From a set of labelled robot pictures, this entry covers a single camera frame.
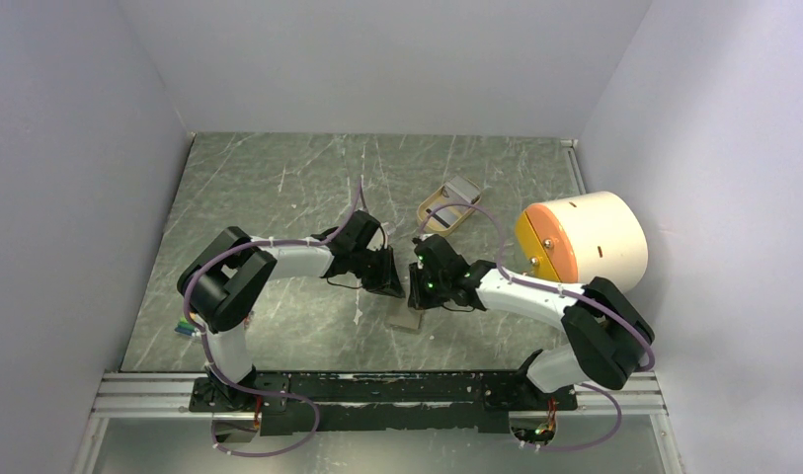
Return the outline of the grey card holder wallet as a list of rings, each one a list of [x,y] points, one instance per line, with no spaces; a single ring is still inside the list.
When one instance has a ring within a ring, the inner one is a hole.
[[[394,329],[418,332],[421,328],[423,310],[411,308],[404,299],[392,299],[388,306],[385,322]]]

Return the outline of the stack of credit cards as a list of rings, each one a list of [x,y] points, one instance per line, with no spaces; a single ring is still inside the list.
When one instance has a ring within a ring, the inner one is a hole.
[[[442,185],[442,196],[451,201],[476,203],[481,197],[481,189],[464,177],[454,176]]]

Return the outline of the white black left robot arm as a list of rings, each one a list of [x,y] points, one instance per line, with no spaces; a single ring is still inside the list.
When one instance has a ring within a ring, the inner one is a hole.
[[[216,398],[233,411],[254,401],[256,368],[246,346],[245,320],[269,281],[346,274],[367,292],[405,295],[386,234],[364,210],[306,239],[254,239],[237,226],[225,228],[177,281],[205,329],[214,363],[207,375]]]

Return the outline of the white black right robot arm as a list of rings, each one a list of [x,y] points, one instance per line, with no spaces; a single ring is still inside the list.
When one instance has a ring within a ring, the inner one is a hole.
[[[564,345],[528,359],[515,386],[518,401],[540,408],[553,392],[584,382],[619,390],[631,374],[652,366],[654,333],[621,290],[596,276],[588,283],[556,283],[522,276],[494,262],[467,263],[437,234],[414,239],[409,267],[410,307],[453,303],[478,311],[506,311],[547,324]]]

